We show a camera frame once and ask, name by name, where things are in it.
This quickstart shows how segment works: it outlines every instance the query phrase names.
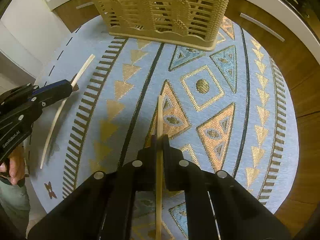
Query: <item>brown cross motif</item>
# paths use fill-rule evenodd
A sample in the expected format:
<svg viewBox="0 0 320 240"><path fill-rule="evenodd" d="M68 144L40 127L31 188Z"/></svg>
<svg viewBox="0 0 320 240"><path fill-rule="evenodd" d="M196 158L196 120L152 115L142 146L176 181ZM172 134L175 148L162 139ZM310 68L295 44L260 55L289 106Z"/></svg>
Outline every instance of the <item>brown cross motif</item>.
<svg viewBox="0 0 320 240"><path fill-rule="evenodd" d="M50 199L52 199L52 197L57 198L56 194L52 191L51 182L49 181L48 184L44 184L44 185L45 185L45 188L47 189L47 191L49 193Z"/></svg>

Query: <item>beige plastic basket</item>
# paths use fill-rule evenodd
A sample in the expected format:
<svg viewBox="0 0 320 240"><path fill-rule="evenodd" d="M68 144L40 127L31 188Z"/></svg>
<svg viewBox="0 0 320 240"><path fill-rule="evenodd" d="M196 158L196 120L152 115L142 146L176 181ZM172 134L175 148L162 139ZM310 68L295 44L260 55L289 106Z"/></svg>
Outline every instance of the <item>beige plastic basket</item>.
<svg viewBox="0 0 320 240"><path fill-rule="evenodd" d="M229 0L92 0L111 35L212 50Z"/></svg>

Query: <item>screw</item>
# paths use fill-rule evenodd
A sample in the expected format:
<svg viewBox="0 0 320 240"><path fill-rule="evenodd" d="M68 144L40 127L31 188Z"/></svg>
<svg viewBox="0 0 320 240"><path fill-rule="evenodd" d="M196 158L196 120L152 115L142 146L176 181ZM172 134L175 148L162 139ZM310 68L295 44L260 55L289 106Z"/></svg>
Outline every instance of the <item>screw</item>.
<svg viewBox="0 0 320 240"><path fill-rule="evenodd" d="M133 167L140 167L140 166L142 166L142 161L135 160L132 162L132 166Z"/></svg>
<svg viewBox="0 0 320 240"><path fill-rule="evenodd" d="M227 177L228 173L226 173L225 171L218 171L217 175L218 175L219 178L224 179L224 178Z"/></svg>
<svg viewBox="0 0 320 240"><path fill-rule="evenodd" d="M179 165L182 167L187 167L189 165L189 162L187 160L181 160L179 161Z"/></svg>
<svg viewBox="0 0 320 240"><path fill-rule="evenodd" d="M93 175L93 177L94 177L95 179L102 179L102 178L104 177L104 174L103 174L103 172L101 172L101 171L97 171L97 172Z"/></svg>

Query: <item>wooden floor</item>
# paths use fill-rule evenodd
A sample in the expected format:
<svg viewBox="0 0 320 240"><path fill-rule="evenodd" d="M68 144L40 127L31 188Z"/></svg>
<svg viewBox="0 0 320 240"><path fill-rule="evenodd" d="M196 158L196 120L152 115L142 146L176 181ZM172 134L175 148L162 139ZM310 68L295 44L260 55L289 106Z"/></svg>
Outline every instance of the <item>wooden floor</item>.
<svg viewBox="0 0 320 240"><path fill-rule="evenodd" d="M285 42L241 18L241 12L277 32ZM286 26L252 3L230 0L225 16L249 32L268 51L291 93L297 118L300 156L294 184L276 216L295 235L320 201L320 66Z"/></svg>

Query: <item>striped border pattern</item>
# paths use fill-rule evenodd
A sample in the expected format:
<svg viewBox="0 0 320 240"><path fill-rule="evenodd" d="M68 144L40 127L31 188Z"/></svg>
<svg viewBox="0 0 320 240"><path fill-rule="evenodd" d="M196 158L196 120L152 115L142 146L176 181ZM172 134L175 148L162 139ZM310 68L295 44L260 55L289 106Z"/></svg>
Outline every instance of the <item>striped border pattern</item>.
<svg viewBox="0 0 320 240"><path fill-rule="evenodd" d="M271 156L267 173L264 178L262 187L258 194L257 199L261 204L266 205L270 198L277 173L279 172L281 158L283 153L283 145L285 138L285 124L286 124L286 102L285 102L285 86L284 78L278 69L276 63L270 58L271 69L273 74L274 88L275 88L275 100L276 100L276 121L275 121L275 133L271 149Z"/></svg>
<svg viewBox="0 0 320 240"><path fill-rule="evenodd" d="M102 55L99 65L96 67L96 71L93 72L90 83L87 85L87 90L81 99L74 125L72 126L72 132L70 133L69 145L67 147L68 152L64 163L62 183L63 199L76 189L84 140L92 114L109 73L127 40L128 39L124 37L114 37L111 45L108 46L109 49Z"/></svg>

